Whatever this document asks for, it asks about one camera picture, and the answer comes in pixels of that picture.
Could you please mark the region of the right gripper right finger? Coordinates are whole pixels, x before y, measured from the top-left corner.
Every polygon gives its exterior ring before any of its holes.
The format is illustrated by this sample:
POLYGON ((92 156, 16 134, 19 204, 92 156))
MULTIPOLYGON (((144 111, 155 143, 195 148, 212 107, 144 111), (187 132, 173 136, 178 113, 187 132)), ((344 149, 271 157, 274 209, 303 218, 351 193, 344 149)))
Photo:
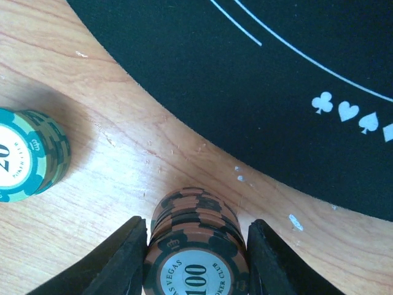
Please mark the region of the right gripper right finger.
POLYGON ((311 268, 264 220, 249 226, 249 294, 342 294, 311 268))

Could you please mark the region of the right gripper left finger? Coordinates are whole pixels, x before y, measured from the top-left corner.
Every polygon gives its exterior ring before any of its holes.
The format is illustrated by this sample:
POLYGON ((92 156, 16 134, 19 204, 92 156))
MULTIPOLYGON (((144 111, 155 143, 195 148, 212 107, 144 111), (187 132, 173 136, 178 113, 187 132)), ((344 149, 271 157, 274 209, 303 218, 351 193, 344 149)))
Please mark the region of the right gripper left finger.
POLYGON ((30 294, 141 294, 146 220, 133 216, 84 258, 30 294))

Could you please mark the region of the brown poker chip stack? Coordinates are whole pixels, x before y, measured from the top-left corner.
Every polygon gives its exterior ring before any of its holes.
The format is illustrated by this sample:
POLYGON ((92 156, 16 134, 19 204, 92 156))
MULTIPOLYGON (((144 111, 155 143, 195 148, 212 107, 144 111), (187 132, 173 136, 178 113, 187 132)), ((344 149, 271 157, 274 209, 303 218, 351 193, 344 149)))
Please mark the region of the brown poker chip stack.
POLYGON ((146 294, 248 294, 249 263, 236 213, 199 187, 157 205, 143 265, 146 294))

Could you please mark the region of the green poker chip stack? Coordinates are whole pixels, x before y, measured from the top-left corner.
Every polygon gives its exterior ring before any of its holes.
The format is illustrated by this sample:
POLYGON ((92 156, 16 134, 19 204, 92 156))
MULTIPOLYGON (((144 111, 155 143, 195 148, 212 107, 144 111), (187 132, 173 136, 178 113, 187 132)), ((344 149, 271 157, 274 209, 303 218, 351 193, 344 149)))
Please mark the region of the green poker chip stack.
POLYGON ((1 109, 1 202, 46 191, 70 164, 68 137, 52 117, 30 109, 1 109))

